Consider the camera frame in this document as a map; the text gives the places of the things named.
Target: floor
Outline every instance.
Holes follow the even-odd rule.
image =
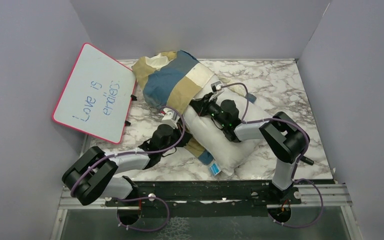
[[[136,61],[121,61],[131,67]],[[243,82],[250,93],[257,97],[254,104],[274,115],[279,111],[287,113],[310,136],[310,146],[305,154],[314,160],[314,165],[300,163],[295,178],[332,179],[328,160],[310,108],[297,64],[290,60],[201,60],[225,83]],[[161,124],[157,110],[148,106],[139,87],[135,93],[138,101],[132,102],[122,142],[112,144],[90,137],[90,146],[99,146],[106,152],[130,150],[149,139]],[[276,157],[265,141],[239,166],[234,175],[212,176],[208,166],[183,148],[173,155],[162,158],[147,170],[131,170],[121,175],[134,181],[211,181],[211,180],[268,180],[272,179]]]

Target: whiteboard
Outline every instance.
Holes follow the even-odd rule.
[[[90,43],[80,50],[52,119],[118,144],[135,89],[133,72]]]

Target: marble tabletop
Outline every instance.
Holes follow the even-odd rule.
[[[295,178],[332,179],[328,160],[310,108],[297,64],[291,60],[200,60],[225,83],[243,82],[250,93],[257,97],[254,104],[270,115],[283,111],[298,123],[310,136],[306,157],[314,165],[299,164]],[[121,61],[131,67],[136,60]],[[120,152],[139,146],[149,139],[162,116],[157,109],[145,103],[142,90],[135,89],[137,101],[133,101],[127,120],[131,126],[124,129],[120,144],[88,136],[89,146],[99,146],[105,152]],[[234,175],[224,173],[212,176],[208,166],[203,165],[187,150],[179,147],[177,152],[161,159],[152,168],[131,170],[118,174],[134,181],[215,181],[215,180],[269,180],[273,178],[276,157],[263,140],[245,162],[235,169]]]

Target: gray wall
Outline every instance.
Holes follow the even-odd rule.
[[[299,58],[330,0],[71,0],[92,42],[118,59]]]
[[[68,0],[0,0],[0,239],[49,239],[82,135],[51,122],[82,43]]]
[[[298,67],[364,239],[384,240],[384,1],[332,1]]]

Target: gray floor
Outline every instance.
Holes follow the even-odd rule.
[[[290,224],[311,222],[319,208],[294,208]],[[135,227],[155,228],[163,219],[145,218]],[[115,210],[69,210],[62,240],[349,240],[340,207],[326,207],[320,221],[308,228],[290,229],[268,217],[172,218],[166,228],[153,233],[118,227]]]

